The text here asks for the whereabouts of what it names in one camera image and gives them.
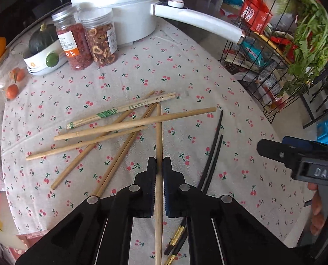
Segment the jar label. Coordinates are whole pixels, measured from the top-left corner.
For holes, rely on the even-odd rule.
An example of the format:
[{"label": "jar label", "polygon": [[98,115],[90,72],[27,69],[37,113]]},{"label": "jar label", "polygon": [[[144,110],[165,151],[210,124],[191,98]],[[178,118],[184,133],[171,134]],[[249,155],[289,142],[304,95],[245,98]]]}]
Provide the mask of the jar label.
[{"label": "jar label", "polygon": [[115,26],[112,27],[107,32],[107,38],[109,40],[109,48],[110,53],[113,54],[117,51],[117,41],[116,41],[116,34],[115,34]]},{"label": "jar label", "polygon": [[64,34],[59,34],[57,36],[60,40],[61,47],[65,51],[68,58],[79,55],[79,50],[71,31]]}]

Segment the green knob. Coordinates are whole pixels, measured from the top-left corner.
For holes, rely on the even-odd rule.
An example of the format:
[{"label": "green knob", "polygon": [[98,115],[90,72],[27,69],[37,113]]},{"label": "green knob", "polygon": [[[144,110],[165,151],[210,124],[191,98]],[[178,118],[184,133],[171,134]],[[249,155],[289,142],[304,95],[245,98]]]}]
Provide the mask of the green knob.
[{"label": "green knob", "polygon": [[46,57],[46,65],[49,68],[52,68],[54,66],[56,66],[58,64],[58,61],[60,60],[60,57],[58,54],[56,54],[55,52],[51,52],[50,54],[48,54],[48,56]]}]

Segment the red snack package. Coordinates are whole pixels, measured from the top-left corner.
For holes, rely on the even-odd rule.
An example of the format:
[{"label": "red snack package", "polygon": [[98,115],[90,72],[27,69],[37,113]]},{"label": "red snack package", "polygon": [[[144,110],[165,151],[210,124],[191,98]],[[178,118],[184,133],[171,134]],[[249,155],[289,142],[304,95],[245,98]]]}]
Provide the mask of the red snack package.
[{"label": "red snack package", "polygon": [[264,28],[272,18],[272,14],[268,14],[255,5],[252,1],[245,0],[241,8],[241,18],[249,25],[250,29],[259,34],[263,33]]},{"label": "red snack package", "polygon": [[292,63],[295,61],[294,51],[298,48],[297,45],[292,44],[290,50],[287,52],[286,57],[291,61]]},{"label": "red snack package", "polygon": [[262,0],[245,0],[241,7],[241,18],[250,25],[252,31],[259,34],[263,33],[272,16]]},{"label": "red snack package", "polygon": [[276,44],[281,44],[281,45],[285,45],[285,46],[287,46],[287,45],[289,45],[289,44],[292,43],[290,40],[288,40],[286,38],[275,37],[275,36],[271,36],[270,37],[270,40],[272,42],[275,42]]}]

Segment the pot handle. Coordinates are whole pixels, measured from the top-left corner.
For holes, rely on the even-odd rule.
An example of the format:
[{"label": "pot handle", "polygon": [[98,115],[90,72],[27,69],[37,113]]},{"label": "pot handle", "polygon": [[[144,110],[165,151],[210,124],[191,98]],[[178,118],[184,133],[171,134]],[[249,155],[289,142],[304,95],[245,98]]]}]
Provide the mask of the pot handle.
[{"label": "pot handle", "polygon": [[240,28],[221,19],[190,10],[186,7],[170,7],[165,2],[158,2],[151,4],[150,14],[196,26],[226,38],[236,44],[240,44],[245,37],[244,31]]}]

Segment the white pot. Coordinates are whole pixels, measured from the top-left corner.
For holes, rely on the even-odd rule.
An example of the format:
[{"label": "white pot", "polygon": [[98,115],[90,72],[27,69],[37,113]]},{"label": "white pot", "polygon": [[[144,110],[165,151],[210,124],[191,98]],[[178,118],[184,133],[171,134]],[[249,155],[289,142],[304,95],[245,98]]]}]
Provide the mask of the white pot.
[{"label": "white pot", "polygon": [[172,3],[173,7],[169,7],[165,3],[159,3],[159,0],[71,0],[71,2],[83,8],[111,7],[118,45],[132,43],[151,34],[156,28],[154,16],[200,27],[234,43],[239,43],[244,35],[236,26],[218,18],[182,8],[183,4],[180,3]]}]

